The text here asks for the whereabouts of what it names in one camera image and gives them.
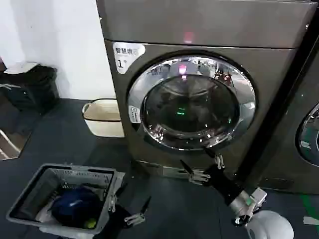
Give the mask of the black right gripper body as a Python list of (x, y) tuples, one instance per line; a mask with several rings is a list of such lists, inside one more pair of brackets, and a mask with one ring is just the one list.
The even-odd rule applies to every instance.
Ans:
[(224, 174), (224, 169), (219, 169), (217, 164), (212, 164), (204, 171), (204, 174), (209, 175), (204, 186), (215, 188), (224, 198), (226, 205), (230, 205), (243, 191), (243, 187), (236, 184)]

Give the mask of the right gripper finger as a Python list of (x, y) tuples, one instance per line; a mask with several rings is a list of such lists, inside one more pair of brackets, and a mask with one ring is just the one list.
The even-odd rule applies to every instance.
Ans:
[(204, 147), (203, 149), (213, 159), (214, 163), (217, 164), (218, 169), (224, 169), (224, 160), (221, 154), (216, 153), (211, 147)]
[(191, 169), (183, 160), (180, 160), (184, 170), (188, 174), (188, 180), (189, 182), (193, 184), (204, 184), (207, 183), (210, 179), (209, 174), (204, 174), (202, 172), (196, 172), (193, 169)]

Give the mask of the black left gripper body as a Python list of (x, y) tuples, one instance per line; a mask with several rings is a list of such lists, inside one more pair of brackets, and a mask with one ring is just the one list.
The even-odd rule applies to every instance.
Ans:
[(130, 228), (124, 219), (132, 214), (119, 204), (115, 205), (115, 209), (114, 213), (109, 214), (108, 222), (98, 234), (99, 239), (116, 239), (122, 230)]

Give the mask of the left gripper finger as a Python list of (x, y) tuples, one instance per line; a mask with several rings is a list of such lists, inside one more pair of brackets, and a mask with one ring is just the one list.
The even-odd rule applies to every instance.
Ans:
[(127, 183), (122, 185), (115, 193), (113, 193), (110, 197), (110, 204), (108, 207), (108, 212), (115, 212), (116, 211), (116, 202), (121, 194), (124, 192), (125, 188), (127, 187)]
[(125, 217), (124, 222), (126, 224), (141, 224), (141, 223), (143, 223), (146, 220), (145, 213), (148, 210), (151, 198), (152, 198), (151, 196), (148, 197), (148, 199), (143, 204), (139, 213), (136, 213), (136, 214), (131, 215), (129, 217)]

